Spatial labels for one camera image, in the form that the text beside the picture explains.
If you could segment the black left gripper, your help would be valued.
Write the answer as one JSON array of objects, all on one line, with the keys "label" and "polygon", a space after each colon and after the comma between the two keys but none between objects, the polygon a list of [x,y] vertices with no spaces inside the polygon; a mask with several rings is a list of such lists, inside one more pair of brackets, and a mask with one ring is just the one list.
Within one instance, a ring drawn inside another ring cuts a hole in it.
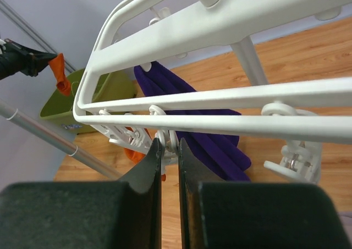
[{"label": "black left gripper", "polygon": [[1,80],[18,72],[36,77],[57,55],[22,46],[8,38],[1,40]]}]

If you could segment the orange sock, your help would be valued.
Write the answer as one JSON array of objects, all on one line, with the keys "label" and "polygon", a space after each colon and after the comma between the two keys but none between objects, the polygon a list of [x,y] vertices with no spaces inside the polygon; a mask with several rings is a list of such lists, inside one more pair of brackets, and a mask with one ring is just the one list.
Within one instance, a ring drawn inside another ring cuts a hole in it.
[{"label": "orange sock", "polygon": [[63,53],[59,53],[54,59],[50,60],[48,65],[56,78],[57,90],[64,96],[70,96],[71,83],[65,75],[65,60]]},{"label": "orange sock", "polygon": [[[124,153],[126,155],[126,157],[131,160],[134,164],[138,164],[138,162],[140,162],[146,155],[134,150],[130,150],[128,148],[124,148]],[[166,174],[162,174],[161,175],[161,180],[165,181],[166,180]]]}]

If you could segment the purple cloth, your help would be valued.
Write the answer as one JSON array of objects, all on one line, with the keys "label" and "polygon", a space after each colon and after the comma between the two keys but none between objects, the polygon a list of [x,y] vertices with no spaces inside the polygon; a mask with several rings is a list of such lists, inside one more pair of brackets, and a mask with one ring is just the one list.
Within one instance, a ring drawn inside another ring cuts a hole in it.
[{"label": "purple cloth", "polygon": [[[193,93],[196,90],[185,80],[157,61],[151,69],[134,67],[134,75],[146,97]],[[222,133],[208,133],[208,128],[176,131],[184,139],[192,154],[209,170],[226,181],[250,181],[246,170],[252,165],[250,157],[238,148],[240,137]]]}]

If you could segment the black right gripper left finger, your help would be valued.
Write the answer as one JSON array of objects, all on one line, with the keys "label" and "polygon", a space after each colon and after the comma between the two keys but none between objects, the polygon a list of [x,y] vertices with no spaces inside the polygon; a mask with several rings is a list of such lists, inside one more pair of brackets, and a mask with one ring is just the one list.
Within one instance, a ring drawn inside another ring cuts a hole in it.
[{"label": "black right gripper left finger", "polygon": [[158,139],[120,179],[21,182],[1,192],[1,248],[160,248]]}]

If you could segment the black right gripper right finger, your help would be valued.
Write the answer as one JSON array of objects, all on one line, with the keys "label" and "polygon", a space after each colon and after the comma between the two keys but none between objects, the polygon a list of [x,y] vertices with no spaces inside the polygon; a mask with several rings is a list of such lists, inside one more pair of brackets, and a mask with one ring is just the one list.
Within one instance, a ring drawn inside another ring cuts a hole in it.
[{"label": "black right gripper right finger", "polygon": [[224,181],[185,140],[178,168],[183,248],[351,248],[316,185]]}]

